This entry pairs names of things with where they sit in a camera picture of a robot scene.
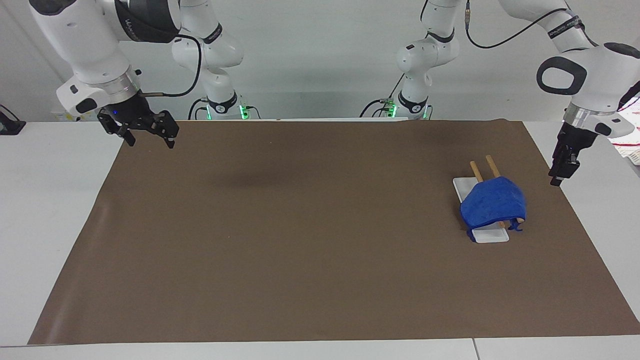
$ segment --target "table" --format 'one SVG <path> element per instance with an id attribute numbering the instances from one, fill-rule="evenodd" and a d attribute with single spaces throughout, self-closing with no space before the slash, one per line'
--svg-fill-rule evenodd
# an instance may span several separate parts
<path id="1" fill-rule="evenodd" d="M 547 161 L 559 124 L 525 124 Z M 73 243 L 93 206 L 121 140 L 100 124 L 30 123 L 0 137 L 0 345 L 25 345 Z M 640 242 L 636 214 L 640 179 L 604 138 L 580 155 L 582 167 L 563 191 L 637 317 Z M 589 351 L 593 348 L 600 351 Z M 105 358 L 181 354 L 228 359 L 635 359 L 640 336 L 545 339 L 327 341 L 316 343 L 126 344 L 2 348 L 1 358 Z"/>

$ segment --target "white tray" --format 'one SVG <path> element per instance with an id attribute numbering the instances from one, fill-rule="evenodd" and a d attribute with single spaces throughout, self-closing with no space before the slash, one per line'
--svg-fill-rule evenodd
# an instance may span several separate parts
<path id="1" fill-rule="evenodd" d="M 471 192 L 478 180 L 474 177 L 456 177 L 453 179 L 453 187 L 456 189 L 458 199 L 462 203 Z M 477 243 L 504 243 L 509 241 L 509 234 L 506 229 L 500 227 L 498 223 L 479 227 L 472 230 Z"/>

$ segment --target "crumpled blue fabric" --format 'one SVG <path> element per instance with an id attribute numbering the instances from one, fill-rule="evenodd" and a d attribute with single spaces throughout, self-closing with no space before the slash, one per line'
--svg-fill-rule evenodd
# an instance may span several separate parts
<path id="1" fill-rule="evenodd" d="M 471 230 L 498 221 L 509 221 L 509 230 L 522 231 L 517 218 L 527 218 L 527 202 L 518 185 L 500 176 L 477 183 L 460 204 L 460 213 L 468 227 L 467 234 L 475 241 Z"/>

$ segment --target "brown paper sheet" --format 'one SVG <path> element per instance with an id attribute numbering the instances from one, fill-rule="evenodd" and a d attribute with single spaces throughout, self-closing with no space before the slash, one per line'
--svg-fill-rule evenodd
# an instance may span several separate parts
<path id="1" fill-rule="evenodd" d="M 30 344 L 640 334 L 522 123 L 182 122 L 115 160 Z M 519 184 L 469 241 L 452 178 Z"/>

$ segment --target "wooden stick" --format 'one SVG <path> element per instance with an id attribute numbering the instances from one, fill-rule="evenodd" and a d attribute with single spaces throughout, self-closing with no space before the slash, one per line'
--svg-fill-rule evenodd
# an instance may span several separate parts
<path id="1" fill-rule="evenodd" d="M 474 172 L 474 176 L 476 177 L 476 179 L 478 180 L 478 183 L 482 183 L 484 181 L 484 179 L 482 178 L 482 174 L 480 174 L 480 169 L 478 169 L 478 165 L 476 164 L 475 161 L 471 161 L 469 163 L 469 165 L 471 165 L 471 170 L 473 170 Z M 505 228 L 507 227 L 506 225 L 504 225 L 504 222 L 500 221 L 498 222 L 498 224 L 500 225 L 501 228 Z"/>
<path id="2" fill-rule="evenodd" d="M 491 168 L 491 171 L 493 172 L 493 177 L 500 177 L 500 171 L 498 170 L 498 167 L 495 165 L 495 162 L 493 161 L 493 157 L 491 155 L 487 155 L 485 158 L 486 158 L 486 162 L 489 163 L 489 167 Z M 522 223 L 524 223 L 524 219 L 518 218 L 518 224 L 522 224 Z"/>

